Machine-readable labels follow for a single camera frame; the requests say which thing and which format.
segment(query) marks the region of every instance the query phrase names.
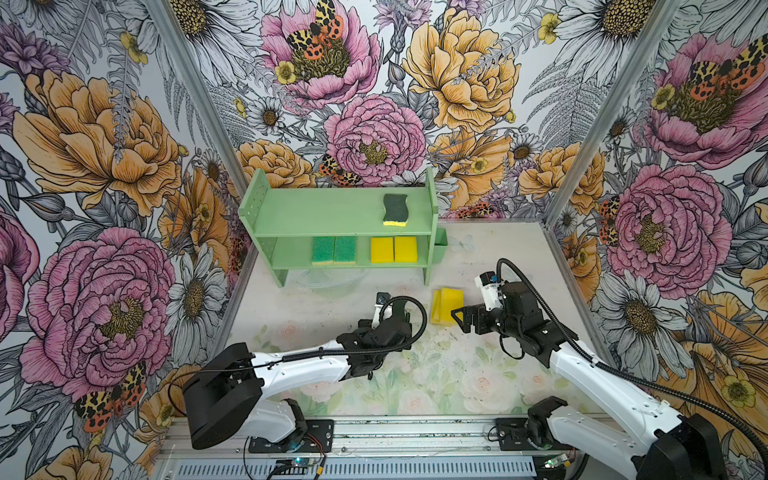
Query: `daisy center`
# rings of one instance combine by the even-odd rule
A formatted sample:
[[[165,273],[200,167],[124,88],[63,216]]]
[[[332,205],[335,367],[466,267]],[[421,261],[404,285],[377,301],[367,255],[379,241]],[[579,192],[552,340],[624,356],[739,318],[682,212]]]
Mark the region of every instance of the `daisy center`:
[[[657,321],[650,308],[640,300],[630,300],[624,308],[627,314],[627,321],[637,333],[651,335],[656,331]]]
[[[637,34],[656,0],[613,0],[603,11],[603,28],[617,37]]]
[[[528,145],[520,145],[512,151],[512,156],[515,158],[515,160],[526,158],[530,154],[531,148]]]
[[[277,114],[273,110],[265,110],[262,120],[264,120],[264,124],[274,127],[277,125]]]
[[[170,0],[170,6],[185,34],[196,35],[205,30],[205,11],[197,0]]]
[[[187,318],[197,318],[197,314],[203,309],[204,294],[203,282],[197,279],[187,286],[187,295],[184,296],[184,312]]]

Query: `small green bin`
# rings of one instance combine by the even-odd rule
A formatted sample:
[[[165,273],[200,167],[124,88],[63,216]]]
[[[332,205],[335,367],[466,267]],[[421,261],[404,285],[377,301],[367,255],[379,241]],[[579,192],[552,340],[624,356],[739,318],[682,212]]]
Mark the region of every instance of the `small green bin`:
[[[448,234],[445,228],[437,227],[435,232],[435,251],[432,253],[432,263],[442,262],[445,251],[448,249]]]

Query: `shelf board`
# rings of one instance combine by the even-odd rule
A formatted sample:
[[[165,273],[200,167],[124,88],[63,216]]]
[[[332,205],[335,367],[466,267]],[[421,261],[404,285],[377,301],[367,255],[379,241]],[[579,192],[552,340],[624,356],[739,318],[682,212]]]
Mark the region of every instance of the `shelf board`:
[[[312,237],[279,237],[272,252],[270,264],[275,270],[305,270],[310,268],[424,268],[429,255],[429,235],[416,235],[416,263],[371,263],[371,236],[357,236],[357,262],[352,264],[328,263],[312,265]]]
[[[384,225],[385,194],[408,195],[405,227]],[[266,192],[251,231],[256,237],[429,235],[432,219],[424,187],[275,188]]]

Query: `green sponge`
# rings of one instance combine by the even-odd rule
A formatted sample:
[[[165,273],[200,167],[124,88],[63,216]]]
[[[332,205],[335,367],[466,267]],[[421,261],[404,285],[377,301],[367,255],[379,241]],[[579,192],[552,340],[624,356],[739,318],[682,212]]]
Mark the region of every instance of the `green sponge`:
[[[357,237],[336,237],[333,262],[354,265],[357,258]]]
[[[408,195],[384,194],[384,224],[387,226],[404,227],[408,224]]]
[[[312,265],[333,263],[333,237],[312,238]]]

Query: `dark green scouring sponge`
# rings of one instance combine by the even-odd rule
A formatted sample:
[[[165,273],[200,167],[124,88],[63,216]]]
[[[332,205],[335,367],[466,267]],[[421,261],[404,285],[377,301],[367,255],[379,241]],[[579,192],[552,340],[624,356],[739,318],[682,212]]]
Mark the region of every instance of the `dark green scouring sponge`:
[[[408,224],[408,207],[406,199],[408,195],[384,194],[384,224],[388,226],[404,227]]]

